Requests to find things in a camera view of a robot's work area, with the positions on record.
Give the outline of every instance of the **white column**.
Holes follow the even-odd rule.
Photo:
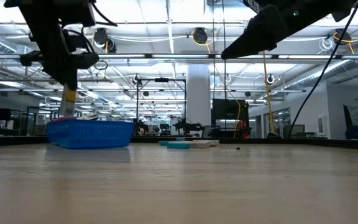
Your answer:
[[[187,73],[188,123],[211,125],[211,83],[208,65],[189,65]]]

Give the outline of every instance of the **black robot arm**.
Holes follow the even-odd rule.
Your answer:
[[[277,43],[332,14],[341,21],[351,13],[357,0],[243,0],[258,13],[249,21],[244,33],[222,52],[230,59],[273,50]]]
[[[24,66],[40,62],[44,72],[69,89],[77,89],[77,70],[87,69],[99,61],[97,53],[89,50],[88,40],[69,35],[72,30],[63,29],[68,24],[96,25],[91,4],[95,0],[6,0],[5,7],[19,7],[31,30],[31,41],[39,51],[21,56]],[[88,52],[72,54],[77,48]]]

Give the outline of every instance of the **ceiling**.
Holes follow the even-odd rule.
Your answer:
[[[25,24],[18,8],[6,9],[4,1],[0,0],[0,43],[3,43],[13,49],[17,53],[29,52],[36,50],[37,45],[30,42],[28,38],[29,28]],[[214,16],[211,9],[205,8],[203,0],[98,0],[96,5],[101,12],[110,20],[117,22],[119,27],[108,27],[108,34],[117,46],[117,54],[220,54],[225,46],[228,46],[234,39],[240,36],[248,21],[255,16],[255,13],[244,7],[228,7],[224,14],[221,5],[214,9]],[[97,21],[103,21],[97,13],[95,13]],[[168,18],[171,21],[171,28],[168,24]],[[277,55],[327,55],[330,54],[330,48],[333,42],[324,40],[328,34],[333,34],[335,28],[343,28],[348,18],[341,22],[335,22],[331,15],[321,19],[313,25],[299,31],[293,36],[278,43],[277,48],[267,54]],[[80,26],[70,25],[70,29],[80,31]],[[208,42],[213,42],[213,34],[216,34],[216,41],[207,48],[205,45],[197,45],[191,38],[191,33],[196,27],[204,27],[209,37]],[[90,39],[96,27],[85,29],[85,35]],[[358,12],[352,21],[348,33],[352,39],[358,39]],[[357,51],[358,42],[353,44]],[[341,46],[338,50],[339,54],[350,54],[347,45]],[[132,79],[135,75],[141,78],[186,78],[189,63],[206,63],[209,65],[211,75],[221,74],[222,78],[225,73],[226,88],[235,90],[263,90],[264,84],[264,65],[263,60],[239,60],[228,61],[223,63],[218,60],[213,64],[210,60],[188,60],[188,59],[145,59],[145,58],[110,58],[106,59],[109,67],[103,71],[95,69],[83,70],[78,72],[79,80],[87,80],[82,82],[83,89],[90,90],[114,90],[94,91],[97,94],[97,100],[91,96],[80,96],[79,102],[102,103],[103,100],[119,105],[121,111],[116,110],[116,114],[126,115],[131,113],[130,110],[134,104],[132,100],[134,92],[124,92],[123,89],[134,88]],[[275,88],[281,89],[281,84],[290,83],[296,80],[303,73],[315,68],[321,64],[325,64],[325,60],[268,60],[267,72],[272,74],[279,85]],[[350,71],[357,73],[357,68]],[[348,73],[338,73],[338,76],[330,78],[331,82],[348,77]],[[0,59],[0,79],[11,79],[12,81],[19,79],[33,80],[49,80],[50,77],[42,72],[39,64],[34,64],[30,68],[22,67],[15,59]],[[216,89],[224,89],[224,82],[219,82]],[[27,82],[20,85],[28,88],[36,89],[62,89],[62,86],[49,82]],[[358,78],[348,80],[341,85],[358,85]],[[4,85],[0,83],[0,88],[18,88],[15,86]],[[180,89],[178,84],[154,83],[150,82],[146,88],[165,89],[164,92],[150,92],[149,96],[144,96],[145,113],[153,110],[153,114],[175,114],[180,115],[180,101],[174,99],[183,99],[182,91],[171,92],[171,89]],[[59,97],[61,92],[38,92],[42,96]],[[254,93],[251,99],[260,99],[261,93]],[[216,93],[217,97],[224,97],[223,92]],[[244,92],[234,92],[233,97],[238,99],[246,99]],[[168,108],[170,113],[163,113],[153,108],[153,99],[170,99],[170,101],[161,101],[162,109]],[[99,107],[99,110],[110,110],[111,107],[105,105]]]

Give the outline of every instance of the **table surface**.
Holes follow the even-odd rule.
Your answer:
[[[0,147],[0,223],[358,224],[358,150]]]

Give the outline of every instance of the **blue plastic basket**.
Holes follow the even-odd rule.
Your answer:
[[[69,149],[126,147],[135,123],[123,121],[88,121],[66,119],[48,124],[48,138],[53,144]]]

